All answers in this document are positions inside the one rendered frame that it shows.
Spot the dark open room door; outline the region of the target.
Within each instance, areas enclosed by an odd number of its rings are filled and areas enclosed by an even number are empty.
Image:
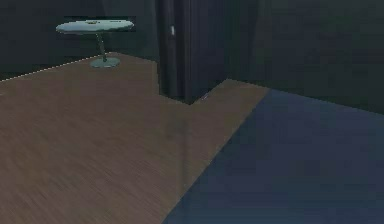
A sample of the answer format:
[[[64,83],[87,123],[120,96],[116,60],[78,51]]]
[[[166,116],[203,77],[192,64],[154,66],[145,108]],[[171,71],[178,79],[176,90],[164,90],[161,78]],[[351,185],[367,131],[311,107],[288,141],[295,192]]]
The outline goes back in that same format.
[[[159,92],[192,104],[226,79],[224,0],[155,4]]]

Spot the round pale glass side table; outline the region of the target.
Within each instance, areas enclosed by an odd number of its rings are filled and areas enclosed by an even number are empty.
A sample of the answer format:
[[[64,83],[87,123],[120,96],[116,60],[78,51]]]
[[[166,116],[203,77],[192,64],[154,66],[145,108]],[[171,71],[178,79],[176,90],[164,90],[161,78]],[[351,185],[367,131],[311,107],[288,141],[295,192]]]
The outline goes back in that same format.
[[[99,21],[99,23],[87,24],[86,21]],[[98,19],[63,23],[56,26],[56,31],[62,34],[74,35],[94,34],[98,42],[101,57],[91,61],[90,66],[93,68],[112,68],[117,66],[120,60],[106,55],[102,35],[109,32],[131,31],[134,28],[135,24],[130,20]]]

